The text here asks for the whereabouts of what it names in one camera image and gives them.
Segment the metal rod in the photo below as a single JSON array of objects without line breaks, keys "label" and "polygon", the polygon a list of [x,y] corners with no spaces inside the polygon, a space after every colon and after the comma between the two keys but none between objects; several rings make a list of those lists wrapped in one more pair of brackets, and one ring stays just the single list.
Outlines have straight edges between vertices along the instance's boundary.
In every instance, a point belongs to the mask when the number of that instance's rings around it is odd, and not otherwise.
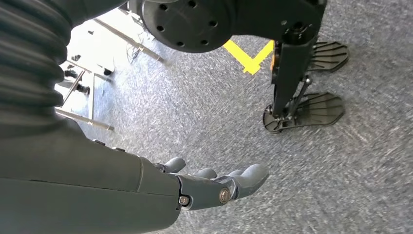
[{"label": "metal rod", "polygon": [[56,113],[58,113],[58,114],[61,115],[61,116],[64,116],[64,117],[67,117],[67,118],[71,118],[71,119],[76,119],[76,120],[79,120],[79,121],[83,121],[83,122],[85,122],[85,123],[87,123],[87,124],[89,124],[89,125],[98,126],[98,127],[104,128],[104,129],[106,129],[106,130],[111,130],[111,131],[114,130],[114,127],[112,127],[112,126],[110,126],[110,125],[108,125],[108,124],[106,124],[106,123],[102,123],[102,122],[99,122],[99,121],[96,121],[96,120],[93,120],[93,119],[89,119],[89,118],[86,118],[86,117],[77,115],[77,114],[75,114],[75,113],[63,111],[63,110],[60,109],[60,108],[55,108],[55,109],[56,109]]},{"label": "metal rod", "polygon": [[88,116],[89,116],[89,118],[90,119],[93,119],[93,108],[94,108],[94,76],[95,76],[95,73],[93,73],[93,76],[92,76],[92,83],[91,83],[91,85],[90,85],[90,93],[89,93],[89,105],[88,105],[88,107],[89,107],[89,113],[88,113]]},{"label": "metal rod", "polygon": [[147,47],[145,47],[144,45],[136,42],[135,40],[133,40],[132,38],[126,36],[125,34],[123,34],[122,32],[120,32],[119,30],[113,28],[112,26],[108,25],[107,23],[101,21],[100,19],[93,19],[96,23],[100,24],[102,27],[106,28],[107,30],[109,30],[111,33],[117,35],[118,37],[122,38],[124,41],[126,41],[127,43],[131,44],[132,46],[136,47],[137,49],[141,49],[143,53],[147,54],[149,57],[155,59],[156,61],[160,61],[160,62],[164,62],[165,60],[158,54],[156,54],[155,52],[153,52],[152,50],[148,49]]},{"label": "metal rod", "polygon": [[298,96],[295,98],[293,107],[291,108],[290,113],[289,113],[289,115],[288,115],[289,117],[294,117],[294,114],[295,114],[296,111],[297,111],[298,105],[299,105],[300,102],[301,102],[302,96],[304,96],[304,93],[305,93],[305,91],[307,90],[308,86],[310,86],[311,82],[312,82],[311,79],[310,79],[309,77],[306,77],[306,79],[305,79],[305,81],[304,81],[304,84],[302,85],[302,88],[301,88],[301,90],[300,90],[300,93],[299,93]]},{"label": "metal rod", "polygon": [[79,84],[80,79],[82,79],[82,76],[85,74],[85,71],[81,71],[80,74],[76,77],[76,80],[73,82],[73,84],[70,86],[69,92],[65,96],[63,100],[63,105],[66,103],[67,99],[69,98],[70,94],[75,90],[76,86]]}]

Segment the yellow floor marking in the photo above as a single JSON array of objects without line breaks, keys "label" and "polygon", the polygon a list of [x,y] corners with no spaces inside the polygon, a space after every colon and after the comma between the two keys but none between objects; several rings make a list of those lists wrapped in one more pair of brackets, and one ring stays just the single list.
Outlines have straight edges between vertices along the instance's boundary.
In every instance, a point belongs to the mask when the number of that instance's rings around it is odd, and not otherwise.
[{"label": "yellow floor marking", "polygon": [[267,43],[255,58],[251,58],[231,40],[224,44],[224,48],[245,68],[244,73],[249,72],[254,75],[261,69],[261,62],[273,51],[274,42],[270,41]]}]

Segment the robotic arm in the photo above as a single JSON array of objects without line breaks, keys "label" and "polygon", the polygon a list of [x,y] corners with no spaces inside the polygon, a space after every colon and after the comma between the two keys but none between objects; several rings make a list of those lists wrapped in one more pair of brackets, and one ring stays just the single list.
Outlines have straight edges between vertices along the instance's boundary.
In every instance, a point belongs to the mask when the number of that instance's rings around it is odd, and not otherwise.
[{"label": "robotic arm", "polygon": [[[55,113],[62,96],[54,85],[63,79],[58,65],[66,60],[71,29],[123,3],[0,1],[2,233],[159,230],[174,223],[181,210],[225,205],[253,194],[267,179],[268,170],[262,165],[218,178],[211,169],[178,174],[185,166],[180,158],[152,164],[87,139],[74,121]],[[134,11],[161,42],[182,51],[211,51],[235,34],[278,41],[272,78],[275,98],[264,121],[268,117],[277,126],[291,126],[283,121],[296,115],[290,108],[286,112],[286,105],[305,77],[325,4],[324,0],[157,0],[131,1],[130,7],[136,7]]]}]

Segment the gray carpet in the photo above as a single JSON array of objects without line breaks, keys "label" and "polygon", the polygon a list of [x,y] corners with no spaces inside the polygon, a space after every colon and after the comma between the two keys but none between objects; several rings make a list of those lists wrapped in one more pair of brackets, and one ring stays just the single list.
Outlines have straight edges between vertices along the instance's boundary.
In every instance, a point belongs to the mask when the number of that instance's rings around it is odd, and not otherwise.
[{"label": "gray carpet", "polygon": [[[264,130],[269,58],[252,76],[223,48],[189,55],[158,42],[145,44],[167,65],[139,55],[97,86],[95,118],[115,132],[80,125],[89,138],[152,162],[181,156],[185,173],[270,168],[255,195],[182,212],[158,234],[412,234],[412,27],[411,0],[329,1],[321,39],[351,50],[341,70],[312,74],[310,91],[345,100],[346,114],[330,127]],[[234,41],[251,56],[268,42]]]}]

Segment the hole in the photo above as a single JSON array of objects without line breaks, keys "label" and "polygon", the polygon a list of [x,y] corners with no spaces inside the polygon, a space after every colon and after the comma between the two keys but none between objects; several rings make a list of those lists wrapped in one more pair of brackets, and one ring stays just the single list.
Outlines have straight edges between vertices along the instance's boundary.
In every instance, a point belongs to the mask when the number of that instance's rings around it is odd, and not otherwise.
[{"label": "hole", "polygon": [[165,4],[161,4],[159,5],[159,9],[166,11],[168,9],[168,7]]},{"label": "hole", "polygon": [[294,24],[293,29],[300,30],[303,27],[304,27],[304,24],[302,24],[302,22],[297,22]]},{"label": "hole", "polygon": [[189,1],[188,5],[192,8],[194,8],[196,6],[196,2],[195,1]]},{"label": "hole", "polygon": [[210,25],[211,27],[216,27],[216,26],[218,25],[218,22],[217,22],[217,21],[214,21],[214,20],[211,20],[211,21],[209,22],[209,25]]}]

